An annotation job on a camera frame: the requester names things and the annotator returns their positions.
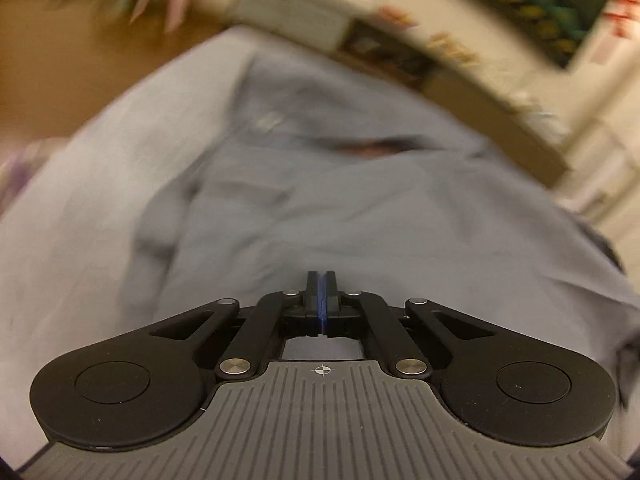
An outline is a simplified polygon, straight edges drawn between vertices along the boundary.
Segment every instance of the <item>pink chair leg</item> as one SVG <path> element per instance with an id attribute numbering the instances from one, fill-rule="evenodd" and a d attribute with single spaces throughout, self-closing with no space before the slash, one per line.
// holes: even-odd
<path id="1" fill-rule="evenodd" d="M 187 11 L 189 0 L 169 0 L 167 8 L 166 24 L 164 26 L 165 33 L 173 32 L 184 21 L 184 15 Z"/>
<path id="2" fill-rule="evenodd" d="M 133 13 L 131 14 L 129 23 L 133 23 L 133 21 L 136 20 L 140 16 L 140 14 L 145 11 L 148 3 L 149 0 L 137 0 L 136 7 L 133 9 Z"/>

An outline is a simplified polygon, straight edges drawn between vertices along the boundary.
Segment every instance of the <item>gray fabric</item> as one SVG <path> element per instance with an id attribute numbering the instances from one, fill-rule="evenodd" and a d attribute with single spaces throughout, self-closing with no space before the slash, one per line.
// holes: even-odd
<path id="1" fill-rule="evenodd" d="M 331 150 L 370 139 L 421 149 Z M 305 57 L 254 60 L 225 139 L 156 196 L 136 247 L 124 298 L 140 323 L 222 296 L 254 304 L 335 270 L 340 288 L 430 298 L 609 367 L 640 326 L 623 275 L 485 138 Z"/>

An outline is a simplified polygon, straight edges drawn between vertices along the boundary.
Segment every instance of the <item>white crosshair symbol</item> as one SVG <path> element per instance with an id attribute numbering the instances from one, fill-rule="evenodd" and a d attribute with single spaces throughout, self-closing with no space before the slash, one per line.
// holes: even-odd
<path id="1" fill-rule="evenodd" d="M 314 372 L 318 375 L 322 375 L 322 377 L 324 377 L 325 375 L 333 371 L 334 371 L 333 368 L 329 368 L 328 366 L 325 366 L 325 365 L 319 366 L 318 368 L 314 369 Z"/>

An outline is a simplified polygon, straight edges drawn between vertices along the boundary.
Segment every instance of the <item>circular cap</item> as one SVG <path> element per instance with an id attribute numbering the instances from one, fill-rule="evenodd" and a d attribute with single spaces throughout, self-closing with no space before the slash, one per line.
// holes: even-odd
<path id="1" fill-rule="evenodd" d="M 420 359 L 402 359 L 396 363 L 396 369 L 401 374 L 419 375 L 427 371 L 427 365 Z"/>
<path id="2" fill-rule="evenodd" d="M 225 359 L 220 363 L 220 370 L 225 374 L 230 375 L 244 374 L 249 371 L 249 368 L 251 368 L 251 363 L 249 361 L 236 357 Z"/>
<path id="3" fill-rule="evenodd" d="M 562 399 L 571 381 L 560 368 L 535 361 L 506 365 L 496 377 L 500 389 L 512 399 L 530 404 L 548 404 Z"/>
<path id="4" fill-rule="evenodd" d="M 135 399 L 149 386 L 146 368 L 124 361 L 100 363 L 87 368 L 76 380 L 76 391 L 100 404 L 120 404 Z"/>

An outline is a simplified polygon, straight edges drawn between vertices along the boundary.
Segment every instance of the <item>cabinet door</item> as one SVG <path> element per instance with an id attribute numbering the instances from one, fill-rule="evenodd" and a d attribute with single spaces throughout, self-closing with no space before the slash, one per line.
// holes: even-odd
<path id="1" fill-rule="evenodd" d="M 286 7 L 279 34 L 321 52 L 337 50 L 351 22 L 347 13 L 314 0 L 287 0 Z"/>
<path id="2" fill-rule="evenodd" d="M 280 27 L 285 0 L 237 0 L 230 12 L 233 22 L 247 23 L 270 32 Z"/>

